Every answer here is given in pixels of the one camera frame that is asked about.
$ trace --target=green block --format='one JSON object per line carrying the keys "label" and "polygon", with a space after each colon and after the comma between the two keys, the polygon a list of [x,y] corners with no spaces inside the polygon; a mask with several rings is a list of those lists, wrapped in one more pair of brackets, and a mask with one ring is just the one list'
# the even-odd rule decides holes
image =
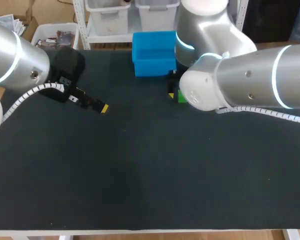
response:
{"label": "green block", "polygon": [[182,95],[181,90],[178,90],[178,103],[180,104],[184,104],[186,103],[187,100],[185,99],[185,97]]}

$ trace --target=led light ring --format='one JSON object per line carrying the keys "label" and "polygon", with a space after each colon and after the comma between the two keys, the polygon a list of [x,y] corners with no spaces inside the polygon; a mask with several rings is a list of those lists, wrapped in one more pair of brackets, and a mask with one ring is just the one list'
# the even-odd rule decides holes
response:
{"label": "led light ring", "polygon": [[276,59],[274,60],[274,64],[273,64],[273,69],[272,69],[272,89],[273,89],[273,94],[275,96],[275,99],[278,101],[278,103],[285,109],[292,109],[291,107],[288,107],[287,105],[284,104],[284,102],[281,100],[279,93],[278,93],[278,89],[277,89],[277,70],[278,70],[278,64],[279,64],[279,60],[281,58],[281,56],[284,54],[284,52],[291,47],[291,45],[289,46],[285,46],[278,54],[278,56],[276,56]]}
{"label": "led light ring", "polygon": [[0,78],[0,83],[2,81],[4,81],[5,79],[7,79],[7,77],[10,76],[10,74],[15,70],[20,58],[21,58],[21,54],[22,54],[22,48],[21,48],[21,41],[19,36],[13,31],[15,38],[16,38],[16,53],[15,53],[15,58],[14,61],[11,65],[11,67],[9,68],[9,70]]}
{"label": "led light ring", "polygon": [[193,46],[185,44],[183,41],[181,41],[177,33],[175,33],[175,35],[176,35],[176,39],[179,41],[179,43],[181,43],[182,46],[186,47],[187,49],[195,50]]}
{"label": "led light ring", "polygon": [[219,54],[216,54],[216,53],[212,53],[212,52],[207,52],[205,54],[202,54],[200,58],[205,57],[205,56],[212,56],[219,60],[222,59],[222,56],[220,56]]}

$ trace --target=small yellow object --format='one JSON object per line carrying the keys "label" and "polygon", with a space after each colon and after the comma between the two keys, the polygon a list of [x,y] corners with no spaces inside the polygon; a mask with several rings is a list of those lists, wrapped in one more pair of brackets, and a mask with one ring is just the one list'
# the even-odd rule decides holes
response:
{"label": "small yellow object", "polygon": [[109,105],[108,105],[108,104],[105,104],[104,107],[103,107],[103,109],[102,109],[102,111],[101,111],[101,113],[102,113],[102,114],[105,114],[106,111],[107,111],[107,109],[108,109],[108,107],[109,107]]}

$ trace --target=black fabric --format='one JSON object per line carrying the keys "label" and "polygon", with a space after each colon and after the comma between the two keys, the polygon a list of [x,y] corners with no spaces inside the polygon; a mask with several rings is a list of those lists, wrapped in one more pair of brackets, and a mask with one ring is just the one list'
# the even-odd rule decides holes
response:
{"label": "black fabric", "polygon": [[0,230],[300,229],[300,124],[176,104],[130,52],[82,53],[109,109],[35,94],[1,126]]}

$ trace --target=blue plastic container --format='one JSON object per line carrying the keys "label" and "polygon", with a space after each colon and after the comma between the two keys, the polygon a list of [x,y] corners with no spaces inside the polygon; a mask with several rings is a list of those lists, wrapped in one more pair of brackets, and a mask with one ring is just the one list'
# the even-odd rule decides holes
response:
{"label": "blue plastic container", "polygon": [[136,32],[132,39],[132,61],[136,77],[164,76],[177,69],[175,31]]}

